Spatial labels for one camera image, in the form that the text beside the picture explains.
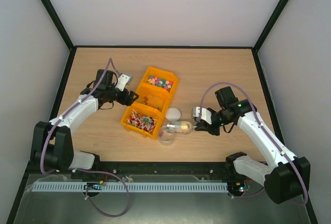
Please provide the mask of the yellow bin with lollipops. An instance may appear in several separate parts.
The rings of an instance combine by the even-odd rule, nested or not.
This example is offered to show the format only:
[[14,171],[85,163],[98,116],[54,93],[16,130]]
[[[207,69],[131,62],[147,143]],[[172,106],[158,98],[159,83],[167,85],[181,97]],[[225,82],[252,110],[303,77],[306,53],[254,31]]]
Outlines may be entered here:
[[157,109],[134,102],[126,109],[120,124],[126,131],[156,140],[163,121],[164,116]]

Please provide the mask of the yellow bin with star candies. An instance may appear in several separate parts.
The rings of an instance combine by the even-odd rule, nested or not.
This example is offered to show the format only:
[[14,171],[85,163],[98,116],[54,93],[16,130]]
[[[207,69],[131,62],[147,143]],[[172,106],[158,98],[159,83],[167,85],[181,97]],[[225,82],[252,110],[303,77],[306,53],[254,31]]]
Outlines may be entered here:
[[178,77],[166,70],[149,66],[140,83],[150,85],[153,89],[167,92],[169,98],[173,98],[179,84]]

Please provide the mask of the metal scoop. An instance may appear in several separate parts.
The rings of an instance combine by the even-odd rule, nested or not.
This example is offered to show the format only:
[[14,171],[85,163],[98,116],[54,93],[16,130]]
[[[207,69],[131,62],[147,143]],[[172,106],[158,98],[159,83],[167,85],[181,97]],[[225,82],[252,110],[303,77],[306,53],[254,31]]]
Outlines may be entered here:
[[188,135],[193,130],[193,125],[188,121],[174,121],[166,125],[166,131],[174,134]]

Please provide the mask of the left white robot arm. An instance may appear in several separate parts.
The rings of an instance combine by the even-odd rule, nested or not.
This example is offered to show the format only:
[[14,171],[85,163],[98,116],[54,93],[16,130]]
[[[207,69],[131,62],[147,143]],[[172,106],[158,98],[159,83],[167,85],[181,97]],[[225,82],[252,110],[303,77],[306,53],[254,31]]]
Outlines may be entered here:
[[43,174],[75,169],[90,170],[96,155],[74,150],[72,136],[79,126],[105,103],[132,105],[139,96],[125,88],[131,80],[129,74],[117,75],[113,71],[99,69],[95,80],[86,86],[67,110],[48,122],[40,121],[36,124],[31,162],[39,165]]

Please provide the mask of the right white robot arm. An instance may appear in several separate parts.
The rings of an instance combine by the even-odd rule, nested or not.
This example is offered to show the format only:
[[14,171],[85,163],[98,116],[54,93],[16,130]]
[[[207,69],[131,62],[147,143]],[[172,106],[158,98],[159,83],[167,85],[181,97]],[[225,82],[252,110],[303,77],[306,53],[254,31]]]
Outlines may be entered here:
[[269,198],[277,204],[303,197],[301,206],[308,202],[310,163],[305,157],[297,157],[290,151],[262,120],[257,108],[247,93],[238,100],[232,89],[235,84],[222,82],[221,89],[215,92],[219,111],[204,108],[201,104],[192,109],[196,121],[196,131],[206,131],[219,136],[220,131],[230,133],[226,125],[238,126],[254,143],[263,155],[265,162],[253,160],[244,152],[229,155],[225,159],[225,171],[231,178],[240,175],[254,180],[263,187]]

